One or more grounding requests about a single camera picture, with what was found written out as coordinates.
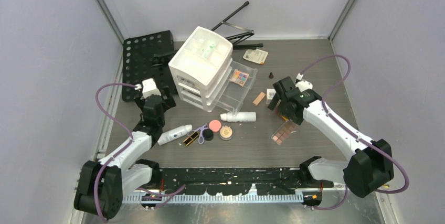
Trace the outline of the nude eyeshadow palette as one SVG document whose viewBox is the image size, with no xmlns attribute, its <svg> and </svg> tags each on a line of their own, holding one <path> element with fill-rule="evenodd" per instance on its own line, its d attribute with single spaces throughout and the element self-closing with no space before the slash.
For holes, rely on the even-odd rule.
<svg viewBox="0 0 445 224">
<path fill-rule="evenodd" d="M 272 135 L 271 139 L 278 145 L 281 145 L 297 128 L 291 120 L 285 121 Z"/>
</svg>

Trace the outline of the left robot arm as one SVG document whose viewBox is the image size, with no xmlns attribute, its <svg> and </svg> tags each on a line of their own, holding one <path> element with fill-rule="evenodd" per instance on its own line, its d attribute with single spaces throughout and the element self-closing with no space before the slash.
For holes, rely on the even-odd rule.
<svg viewBox="0 0 445 224">
<path fill-rule="evenodd" d="M 160 185 L 159 164 L 140 156 L 158 142 L 165 126 L 164 114 L 176 103 L 168 87 L 135 102 L 141 109 L 140 120 L 127 140 L 99 161 L 84 163 L 73 201 L 76 210 L 107 221 L 117 215 L 123 198 L 132 191 L 142 185 L 148 189 Z"/>
</svg>

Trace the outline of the pink round compact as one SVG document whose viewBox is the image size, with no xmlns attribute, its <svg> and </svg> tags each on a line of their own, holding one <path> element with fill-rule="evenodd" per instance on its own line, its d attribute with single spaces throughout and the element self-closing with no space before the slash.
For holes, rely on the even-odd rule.
<svg viewBox="0 0 445 224">
<path fill-rule="evenodd" d="M 209 122 L 208 127 L 213 132 L 219 132 L 222 127 L 222 124 L 219 120 L 212 120 Z"/>
</svg>

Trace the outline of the beige powder jar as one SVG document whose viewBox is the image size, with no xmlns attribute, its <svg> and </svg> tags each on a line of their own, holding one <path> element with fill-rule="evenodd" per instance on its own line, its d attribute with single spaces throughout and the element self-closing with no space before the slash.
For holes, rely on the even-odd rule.
<svg viewBox="0 0 445 224">
<path fill-rule="evenodd" d="M 233 136 L 233 130 L 231 127 L 229 126 L 223 126 L 221 127 L 221 129 L 219 130 L 219 136 L 223 141 L 229 141 L 231 140 L 232 136 Z"/>
</svg>

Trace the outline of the white plastic drawer organizer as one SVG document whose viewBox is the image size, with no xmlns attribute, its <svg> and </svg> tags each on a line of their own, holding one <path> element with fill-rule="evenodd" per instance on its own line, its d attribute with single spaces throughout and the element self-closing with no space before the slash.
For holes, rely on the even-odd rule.
<svg viewBox="0 0 445 224">
<path fill-rule="evenodd" d="M 196 27 L 168 63 L 179 98 L 206 112 L 240 112 L 258 70 L 234 61 L 232 51 L 229 40 Z M 243 87 L 229 81 L 235 69 L 249 74 Z"/>
</svg>

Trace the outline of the black round jar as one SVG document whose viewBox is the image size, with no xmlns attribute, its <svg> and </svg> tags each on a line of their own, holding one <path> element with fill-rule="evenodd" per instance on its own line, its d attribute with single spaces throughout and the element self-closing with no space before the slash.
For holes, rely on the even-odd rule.
<svg viewBox="0 0 445 224">
<path fill-rule="evenodd" d="M 214 138 L 214 132 L 211 129 L 204 129 L 202 131 L 202 136 L 205 141 L 211 141 Z"/>
</svg>

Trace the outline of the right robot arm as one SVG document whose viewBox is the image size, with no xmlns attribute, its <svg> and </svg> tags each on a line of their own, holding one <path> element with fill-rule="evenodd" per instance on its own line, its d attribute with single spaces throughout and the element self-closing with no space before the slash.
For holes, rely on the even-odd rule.
<svg viewBox="0 0 445 224">
<path fill-rule="evenodd" d="M 322 101 L 305 80 L 290 77 L 273 84 L 275 94 L 269 110 L 276 111 L 288 122 L 308 122 L 322 132 L 345 156 L 346 161 L 333 161 L 314 156 L 299 166 L 299 178 L 305 187 L 319 181 L 340 183 L 356 196 L 364 198 L 394 178 L 392 150 L 388 142 L 372 140 L 353 128 Z"/>
</svg>

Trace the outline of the colorful eyeshadow palette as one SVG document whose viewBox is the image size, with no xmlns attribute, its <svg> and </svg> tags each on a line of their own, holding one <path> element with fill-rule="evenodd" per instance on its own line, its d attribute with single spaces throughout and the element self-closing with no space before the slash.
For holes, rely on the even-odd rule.
<svg viewBox="0 0 445 224">
<path fill-rule="evenodd" d="M 242 72 L 238 69 L 235 69 L 233 75 L 229 79 L 230 82 L 240 85 L 243 87 L 249 78 L 249 74 L 246 72 Z"/>
</svg>

